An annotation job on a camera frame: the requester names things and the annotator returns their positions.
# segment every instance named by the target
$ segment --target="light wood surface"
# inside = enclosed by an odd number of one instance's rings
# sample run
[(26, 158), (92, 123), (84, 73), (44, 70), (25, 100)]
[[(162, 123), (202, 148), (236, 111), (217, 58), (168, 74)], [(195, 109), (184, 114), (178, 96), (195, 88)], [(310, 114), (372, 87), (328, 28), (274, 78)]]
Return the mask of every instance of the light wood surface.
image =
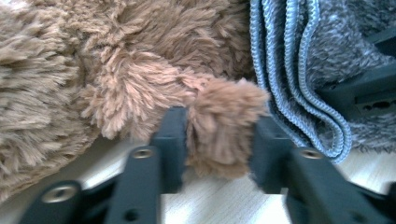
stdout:
[[(128, 151), (144, 143), (99, 139), (84, 155), (56, 175), (11, 198), (0, 207), (0, 223), (14, 224), (33, 198), (47, 185), (76, 179), (91, 188), (121, 172)], [(353, 151), (337, 168), (350, 181), (368, 189), (385, 192), (396, 181), (396, 154)], [(265, 195), (247, 177), (226, 181), (213, 176), (198, 178), (189, 170), (184, 189), (163, 195), (163, 223), (290, 223), (284, 197)]]

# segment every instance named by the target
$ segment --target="metal bolt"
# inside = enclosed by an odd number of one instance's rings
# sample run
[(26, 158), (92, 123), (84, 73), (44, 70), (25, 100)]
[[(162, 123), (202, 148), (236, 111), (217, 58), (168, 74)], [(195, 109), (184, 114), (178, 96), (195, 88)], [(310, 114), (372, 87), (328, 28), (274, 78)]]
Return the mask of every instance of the metal bolt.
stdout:
[(300, 152), (302, 154), (302, 156), (308, 158), (308, 159), (313, 159), (313, 160), (317, 160), (317, 159), (322, 159), (323, 155), (313, 151), (313, 150), (303, 150)]
[(152, 156), (152, 151), (150, 149), (139, 149), (134, 152), (134, 158), (136, 159), (145, 159)]
[(77, 191), (77, 188), (73, 185), (60, 186), (48, 191), (41, 200), (43, 203), (61, 203), (73, 198)]

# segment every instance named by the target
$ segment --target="fluffy brown plush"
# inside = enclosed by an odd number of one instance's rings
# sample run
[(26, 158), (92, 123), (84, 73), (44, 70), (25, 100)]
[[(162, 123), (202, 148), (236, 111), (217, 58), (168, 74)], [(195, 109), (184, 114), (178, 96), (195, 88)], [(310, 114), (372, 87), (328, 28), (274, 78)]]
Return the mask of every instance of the fluffy brown plush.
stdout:
[(0, 8), (0, 201), (99, 135), (148, 140), (189, 109), (187, 164), (247, 171), (265, 91), (252, 77), (242, 0), (29, 0)]

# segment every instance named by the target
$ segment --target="fur tuft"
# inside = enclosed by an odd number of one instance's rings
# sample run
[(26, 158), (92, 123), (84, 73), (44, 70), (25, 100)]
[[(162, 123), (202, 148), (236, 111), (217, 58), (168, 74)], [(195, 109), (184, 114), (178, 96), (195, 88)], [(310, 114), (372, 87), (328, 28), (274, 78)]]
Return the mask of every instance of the fur tuft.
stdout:
[(269, 94), (252, 83), (211, 80), (189, 106), (187, 164), (198, 175), (227, 178), (248, 170), (253, 124), (267, 116)]

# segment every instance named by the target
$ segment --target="blue knit fabric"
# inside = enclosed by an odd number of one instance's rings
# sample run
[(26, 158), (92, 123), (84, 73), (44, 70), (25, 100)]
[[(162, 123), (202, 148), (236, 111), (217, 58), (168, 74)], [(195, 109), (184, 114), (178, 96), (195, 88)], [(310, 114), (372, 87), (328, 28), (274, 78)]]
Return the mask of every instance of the blue knit fabric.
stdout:
[[(297, 146), (315, 147), (333, 162), (342, 161), (351, 148), (348, 124), (320, 101), (306, 81), (310, 38), (318, 25), (318, 1), (308, 1), (308, 23), (302, 34), (297, 34), (298, 0), (252, 0), (250, 7), (254, 68), (259, 86), (273, 96), (268, 106), (275, 121)], [(318, 136), (318, 121), (332, 130), (330, 146)]]

